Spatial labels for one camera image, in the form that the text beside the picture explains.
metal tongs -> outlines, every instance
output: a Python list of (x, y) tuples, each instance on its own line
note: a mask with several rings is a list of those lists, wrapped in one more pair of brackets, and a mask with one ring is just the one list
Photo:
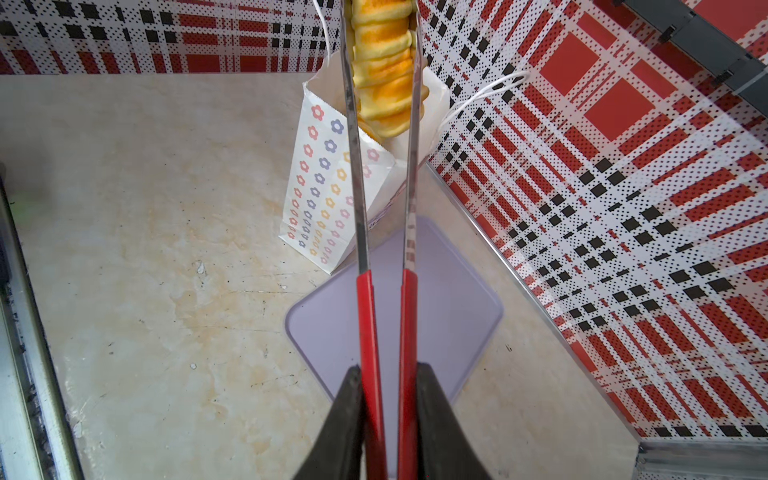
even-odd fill
[[(351, 170), (355, 233), (357, 239), (357, 308), (360, 330), (360, 369), (362, 390), (366, 406), (366, 471), (369, 480), (386, 480), (386, 445), (384, 441), (384, 410), (382, 405), (379, 344), (376, 338), (376, 308), (373, 303), (373, 281), (368, 254), (368, 219), (366, 195), (362, 182), (362, 157), (357, 123), (357, 102), (353, 84), (351, 49), (346, 35), (351, 29), (351, 4), (340, 2), (341, 62), (344, 78), (347, 132), (349, 135), (349, 163)], [(416, 171), (419, 166), (419, 121), (422, 91), (422, 33), (420, 15), (415, 16), (416, 55), (413, 59), (413, 90), (411, 125), (408, 139), (406, 177), (406, 228), (402, 259), (402, 286), (400, 290), (400, 364), (398, 411), (398, 465), (399, 480), (413, 480), (417, 474), (418, 423), (416, 420)]]

plaid wall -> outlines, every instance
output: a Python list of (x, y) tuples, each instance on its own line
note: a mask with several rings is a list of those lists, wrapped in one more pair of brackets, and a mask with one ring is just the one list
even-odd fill
[[(419, 1), (452, 103), (531, 70), (431, 162), (627, 421), (766, 441), (768, 121), (611, 0)], [(768, 2), (687, 4), (768, 60)], [(9, 74), (315, 71), (325, 48), (303, 0), (2, 8)]]

countertop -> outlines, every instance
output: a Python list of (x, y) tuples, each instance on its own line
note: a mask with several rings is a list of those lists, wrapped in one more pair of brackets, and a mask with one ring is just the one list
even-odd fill
[[(329, 276), (277, 238), (307, 74), (0, 79), (0, 161), (89, 479), (290, 478), (330, 402), (283, 321)], [(426, 168), (502, 298), (454, 410), (495, 478), (629, 479), (637, 442)], [(372, 242), (402, 225), (402, 198)]]

paper bag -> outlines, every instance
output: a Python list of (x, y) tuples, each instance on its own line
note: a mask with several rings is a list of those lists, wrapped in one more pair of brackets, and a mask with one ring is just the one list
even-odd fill
[[(419, 124), (419, 160), (437, 144), (450, 92), (424, 69), (429, 96)], [(331, 273), (355, 247), (344, 87), (339, 52), (305, 82), (279, 237)], [(369, 228), (391, 207), (406, 180), (409, 131), (376, 143), (360, 130)]]

white string handle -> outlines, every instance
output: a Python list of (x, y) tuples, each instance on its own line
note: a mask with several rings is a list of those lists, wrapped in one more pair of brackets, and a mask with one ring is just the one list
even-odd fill
[[(323, 66), (325, 66), (327, 61), (330, 61), (331, 59), (331, 40), (328, 36), (328, 25), (326, 25), (326, 17), (323, 15), (323, 12), (320, 10), (320, 5), (318, 5), (317, 0), (312, 0), (312, 3), (315, 5), (315, 11), (317, 12), (317, 16), (320, 17), (320, 24), (323, 26), (323, 36), (326, 38), (326, 57), (323, 60)], [(344, 28), (344, 19), (342, 18), (341, 27)]]
[(459, 105), (457, 108), (454, 108), (452, 111), (450, 111), (445, 116), (445, 118), (443, 118), (442, 123), (437, 127), (437, 131), (438, 132), (442, 131), (442, 129), (444, 128), (444, 126), (447, 125), (447, 123), (449, 123), (451, 120), (453, 120), (453, 118), (456, 115), (458, 115), (461, 111), (463, 111), (465, 108), (467, 108), (467, 106), (469, 104), (471, 104), (473, 101), (480, 100), (481, 98), (487, 98), (487, 97), (490, 97), (491, 95), (500, 94), (500, 93), (502, 93), (504, 91), (504, 89), (499, 88), (498, 90), (494, 90), (494, 91), (491, 91), (489, 93), (486, 93), (486, 92), (488, 92), (488, 90), (493, 89), (493, 87), (495, 87), (496, 85), (502, 84), (505, 81), (509, 80), (510, 78), (520, 77), (519, 80), (513, 81), (512, 84), (509, 85), (509, 87), (507, 89), (515, 88), (518, 85), (520, 85), (521, 83), (523, 83), (524, 81), (527, 81), (528, 77), (530, 77), (530, 76), (531, 76), (531, 72), (528, 71), (528, 70), (515, 71), (515, 72), (512, 72), (509, 75), (505, 75), (505, 76), (499, 78), (497, 81), (493, 81), (492, 83), (487, 84), (486, 86), (484, 86), (480, 90), (476, 91), (475, 94), (472, 95), (469, 98), (469, 100), (467, 100), (463, 104)]

